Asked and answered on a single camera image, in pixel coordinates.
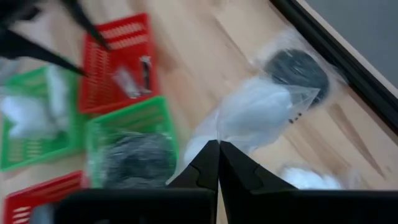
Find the green slotted plastic basket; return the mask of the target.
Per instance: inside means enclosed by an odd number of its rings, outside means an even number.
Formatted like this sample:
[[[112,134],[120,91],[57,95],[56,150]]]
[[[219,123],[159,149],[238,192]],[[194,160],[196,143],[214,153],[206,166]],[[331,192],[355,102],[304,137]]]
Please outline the green slotted plastic basket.
[[[49,66],[31,70],[16,75],[6,81],[6,86],[12,90],[22,90],[29,96],[49,100],[49,86],[46,73]],[[60,131],[54,138],[12,138],[11,129],[15,124],[3,116],[2,143],[0,150],[0,170],[20,169],[46,160],[73,154],[83,149],[84,132],[87,117],[77,109],[77,80],[73,72],[63,70],[71,90],[68,102],[68,129]]]
[[[99,116],[86,125],[86,176],[94,188],[101,184],[100,165],[104,148],[123,137],[163,134],[170,138],[178,162],[178,140],[174,122],[164,97],[143,101]]]

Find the red slotted plastic basket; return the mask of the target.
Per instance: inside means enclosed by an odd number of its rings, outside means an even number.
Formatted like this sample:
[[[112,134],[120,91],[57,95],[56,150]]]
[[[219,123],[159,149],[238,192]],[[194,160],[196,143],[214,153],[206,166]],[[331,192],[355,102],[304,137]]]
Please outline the red slotted plastic basket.
[[[83,44],[83,71],[79,81],[78,109],[83,114],[106,114],[160,94],[156,71],[155,43],[150,15],[123,17],[95,26],[105,38],[108,51],[90,35]],[[119,67],[126,68],[141,88],[144,85],[141,57],[150,57],[150,94],[129,98],[114,81]]]
[[[4,199],[1,224],[29,224],[30,213],[34,207],[45,203],[59,203],[68,195],[90,185],[91,181],[85,172],[78,170],[9,194]]]

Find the white cotton pads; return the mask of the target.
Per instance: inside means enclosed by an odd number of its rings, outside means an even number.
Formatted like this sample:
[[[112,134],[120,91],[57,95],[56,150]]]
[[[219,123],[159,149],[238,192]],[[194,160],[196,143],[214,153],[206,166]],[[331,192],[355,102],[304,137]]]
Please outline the white cotton pads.
[[[308,166],[283,166],[278,176],[300,190],[348,190],[358,183],[353,174],[334,175]]]
[[[63,69],[51,65],[46,69],[48,98],[26,93],[7,95],[0,102],[0,110],[12,123],[9,137],[14,139],[55,139],[68,129],[70,87]]]
[[[196,126],[170,180],[182,173],[208,141],[230,142],[245,154],[273,143],[310,108],[319,91],[277,84],[264,75],[246,80]]]

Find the black mesh pad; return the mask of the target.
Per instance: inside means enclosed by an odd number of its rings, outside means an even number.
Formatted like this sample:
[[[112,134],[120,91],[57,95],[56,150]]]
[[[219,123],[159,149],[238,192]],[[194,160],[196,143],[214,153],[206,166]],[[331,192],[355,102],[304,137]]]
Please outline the black mesh pad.
[[[259,48],[249,61],[278,84],[318,89],[310,108],[331,103],[347,86],[340,72],[293,27]]]
[[[170,138],[163,134],[128,137],[123,151],[123,187],[163,188],[174,174],[177,159]]]
[[[104,188],[123,189],[147,185],[147,170],[143,138],[123,137],[104,148],[99,168]]]

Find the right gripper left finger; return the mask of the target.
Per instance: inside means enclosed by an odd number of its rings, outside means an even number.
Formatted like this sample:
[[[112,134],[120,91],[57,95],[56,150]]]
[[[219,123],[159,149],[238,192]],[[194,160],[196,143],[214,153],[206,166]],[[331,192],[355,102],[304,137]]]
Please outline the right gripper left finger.
[[[139,224],[215,224],[220,145],[208,141],[159,194],[143,201]]]

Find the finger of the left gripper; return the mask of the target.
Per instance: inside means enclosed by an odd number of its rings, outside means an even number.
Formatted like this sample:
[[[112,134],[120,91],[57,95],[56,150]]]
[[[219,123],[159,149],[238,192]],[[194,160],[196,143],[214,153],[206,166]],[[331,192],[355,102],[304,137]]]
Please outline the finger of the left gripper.
[[[62,0],[62,4],[70,13],[75,22],[80,25],[92,38],[94,38],[97,43],[99,43],[106,50],[110,49],[105,38],[100,34],[99,31],[97,31],[94,24],[86,16],[78,0]]]
[[[86,75],[81,68],[61,56],[8,29],[0,29],[0,57],[7,59],[30,57],[58,65],[82,76]]]

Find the bagged silver nail clipper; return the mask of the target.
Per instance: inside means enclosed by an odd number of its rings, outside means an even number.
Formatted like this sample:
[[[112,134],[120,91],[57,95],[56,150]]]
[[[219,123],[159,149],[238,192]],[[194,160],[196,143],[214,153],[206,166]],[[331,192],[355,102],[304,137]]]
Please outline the bagged silver nail clipper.
[[[127,97],[138,98],[141,95],[131,74],[124,67],[119,67],[116,70],[113,79]]]
[[[142,56],[141,64],[142,64],[142,72],[144,79],[143,93],[148,95],[152,92],[150,90],[150,69],[151,69],[150,57],[148,55]]]

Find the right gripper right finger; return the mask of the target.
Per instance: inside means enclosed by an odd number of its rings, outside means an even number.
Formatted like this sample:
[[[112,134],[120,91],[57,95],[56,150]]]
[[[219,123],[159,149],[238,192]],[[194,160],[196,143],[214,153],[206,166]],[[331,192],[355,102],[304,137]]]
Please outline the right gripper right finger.
[[[295,187],[230,142],[220,142],[219,180],[228,224],[291,224],[286,198]]]

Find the dark grey oval case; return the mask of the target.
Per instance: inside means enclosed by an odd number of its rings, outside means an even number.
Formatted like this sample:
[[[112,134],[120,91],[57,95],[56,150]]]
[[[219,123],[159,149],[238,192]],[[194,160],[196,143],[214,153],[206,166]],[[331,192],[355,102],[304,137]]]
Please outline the dark grey oval case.
[[[34,207],[30,213],[29,224],[54,224],[54,212],[58,203],[45,203]]]

